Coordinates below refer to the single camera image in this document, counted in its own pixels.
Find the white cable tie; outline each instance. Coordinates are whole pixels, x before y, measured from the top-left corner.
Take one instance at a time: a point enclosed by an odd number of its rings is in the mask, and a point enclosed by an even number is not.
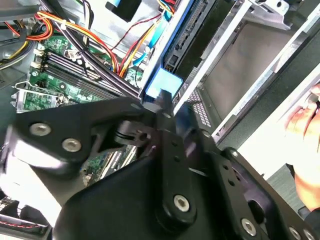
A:
[[[62,23],[61,23],[61,26],[60,26],[60,28],[61,28],[61,30],[67,30],[67,20],[65,20],[65,19],[63,19],[62,20]]]
[[[147,46],[145,47],[145,49],[144,49],[144,52],[145,52],[146,54],[149,54],[150,51],[151,51],[151,49],[150,49],[150,47],[147,45]]]

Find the finger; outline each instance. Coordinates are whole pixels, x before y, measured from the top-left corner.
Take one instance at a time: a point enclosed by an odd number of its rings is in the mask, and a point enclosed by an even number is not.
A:
[[[319,140],[320,140],[320,111],[310,121],[304,134],[304,143],[306,148],[308,148],[311,153],[317,153],[319,152],[318,150]]]
[[[294,129],[295,129],[295,125],[297,123],[297,121],[299,120],[299,118],[301,117],[301,115],[304,113],[304,110],[303,109],[300,109],[299,111],[297,111],[293,117],[291,118],[291,120],[289,121],[287,127],[286,127],[286,132],[287,132],[287,135],[288,134],[291,134],[294,132]]]
[[[320,96],[320,84],[317,84],[311,88],[311,92]]]
[[[283,116],[283,121],[280,121],[283,123],[283,129],[287,130],[290,121],[292,120],[292,118],[294,117],[294,115],[301,109],[301,106],[296,106],[295,108],[292,108],[289,110],[288,113],[286,113],[285,116]]]
[[[314,102],[309,103],[308,107],[303,111],[302,115],[295,123],[293,133],[301,140],[304,139],[308,125],[311,122],[316,110],[317,104]]]

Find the green circuit board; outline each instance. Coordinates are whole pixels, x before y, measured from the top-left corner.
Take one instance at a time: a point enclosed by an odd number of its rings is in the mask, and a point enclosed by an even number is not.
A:
[[[49,49],[51,51],[54,51],[57,54],[64,55],[66,50],[73,50],[74,48],[72,47],[71,44],[67,41],[67,39],[64,36],[53,36],[50,37],[48,40],[45,40],[43,42],[43,45],[45,46],[46,49]],[[107,63],[111,62],[111,59],[108,55],[104,54],[101,55],[101,52],[94,47],[90,47],[90,51],[93,54],[99,54],[99,57],[103,60],[105,60]],[[143,74],[138,71],[136,73],[136,70],[133,68],[129,68],[125,80],[131,83],[132,85],[135,85],[135,78],[137,82],[140,82],[142,79]]]
[[[33,86],[45,87],[48,90],[52,90],[56,93],[62,93],[68,96],[73,103],[90,103],[103,100],[100,97],[92,95],[84,90],[74,87],[70,84],[59,80],[56,77],[52,77],[45,72],[41,73],[35,68],[31,68],[31,76],[29,82]],[[35,111],[41,109],[49,109],[53,106],[54,99],[48,95],[38,95],[35,93],[26,93],[23,109],[27,111]]]
[[[64,36],[52,36],[49,39],[42,42],[45,49],[49,49],[59,55],[64,55],[66,50],[72,50],[73,47]],[[94,54],[100,54],[98,50],[91,47],[90,51]],[[108,55],[100,55],[101,59],[110,63],[111,59]],[[125,80],[131,84],[135,84],[135,78],[137,82],[142,79],[142,73],[130,68],[126,75]],[[30,79],[29,82],[37,87],[45,87],[49,90],[55,91],[57,93],[64,94],[65,97],[71,99],[70,103],[89,103],[103,100],[100,97],[92,95],[82,89],[74,87],[66,82],[53,77],[45,72],[39,72],[35,68],[30,68]],[[54,105],[54,99],[48,95],[38,95],[34,93],[26,93],[25,100],[23,103],[23,110],[25,111],[35,111],[41,109],[48,109],[56,107]]]

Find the hole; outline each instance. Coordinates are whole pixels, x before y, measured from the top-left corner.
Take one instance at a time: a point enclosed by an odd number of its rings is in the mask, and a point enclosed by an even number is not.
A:
[[[262,224],[265,221],[265,213],[261,206],[254,200],[249,201],[248,205],[256,223]]]
[[[247,227],[247,229],[249,229],[250,231],[252,231],[252,226],[251,226],[248,222],[245,223],[245,226]]]
[[[231,181],[230,179],[228,180],[229,184],[234,187],[235,186],[235,183],[233,181]]]
[[[44,133],[44,132],[47,130],[47,128],[44,127],[44,126],[38,126],[38,127],[36,128],[36,130],[39,131],[39,132]]]
[[[186,206],[185,201],[183,201],[182,199],[179,199],[179,200],[178,200],[178,203],[179,203],[179,205],[180,205],[181,207],[183,207],[183,208]]]
[[[178,59],[179,59],[178,56],[173,55],[173,56],[171,57],[170,61],[169,61],[169,64],[175,65],[175,64],[177,63]]]
[[[73,141],[68,142],[67,145],[68,145],[69,147],[71,147],[71,148],[75,148],[75,147],[77,146],[77,144],[76,144],[75,142],[73,142]]]
[[[145,140],[147,140],[147,138],[148,138],[148,134],[146,134],[146,133],[143,133],[143,134],[141,134],[141,135],[139,136],[139,140],[142,141],[142,142],[144,142]]]

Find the wire bundle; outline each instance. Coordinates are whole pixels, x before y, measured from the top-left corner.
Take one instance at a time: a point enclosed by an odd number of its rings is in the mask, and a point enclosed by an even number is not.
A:
[[[116,73],[119,69],[119,64],[116,58],[116,55],[111,51],[111,49],[105,44],[104,41],[102,41],[97,35],[95,35],[93,32],[89,31],[88,29],[79,26],[77,24],[74,24],[72,22],[66,21],[61,19],[60,17],[57,17],[51,13],[39,11],[37,13],[39,16],[41,16],[43,19],[50,19],[51,21],[61,24],[60,27],[63,28],[69,28],[72,30],[75,30],[76,32],[92,39],[97,44],[101,45],[104,50],[106,50],[106,54],[111,58],[111,64],[113,67],[113,71]]]
[[[17,32],[9,23],[7,23],[6,21],[4,22],[5,25],[17,36],[20,37],[20,33]],[[30,40],[30,41],[41,41],[41,40],[45,40],[48,39],[52,36],[52,34],[54,33],[54,28],[52,23],[48,20],[48,19],[44,19],[43,23],[45,25],[45,32],[41,33],[39,35],[30,35],[26,37],[26,40]]]
[[[19,36],[20,32],[23,29],[23,26],[18,21],[14,21],[14,23],[17,25],[17,31],[12,26],[7,26],[9,27],[9,29],[14,30],[14,32],[16,32],[16,34]],[[37,42],[35,40],[30,39],[49,38],[53,34],[52,24],[50,23],[50,21],[47,21],[46,23],[48,27],[46,28],[45,33],[40,33],[42,25],[40,25],[39,23],[36,23],[34,25],[31,35],[26,38],[27,40],[23,43],[23,45],[9,58],[4,58],[0,61],[0,70],[6,69],[20,62],[28,55],[28,53],[30,53],[34,49]]]
[[[153,32],[153,30],[156,28],[157,24],[160,22],[161,18],[158,19],[158,21],[156,23],[154,23],[153,25],[151,25],[146,31],[145,33],[137,40],[135,41],[132,46],[130,47],[129,51],[126,53],[125,57],[122,59],[120,68],[119,68],[119,76],[120,77],[124,77],[129,66],[130,63],[132,62],[134,56],[136,55],[138,49],[140,48],[140,46],[144,43],[144,41],[146,40],[146,38]]]
[[[156,0],[156,1],[164,10],[167,10],[171,15],[175,14],[176,1],[174,0]]]

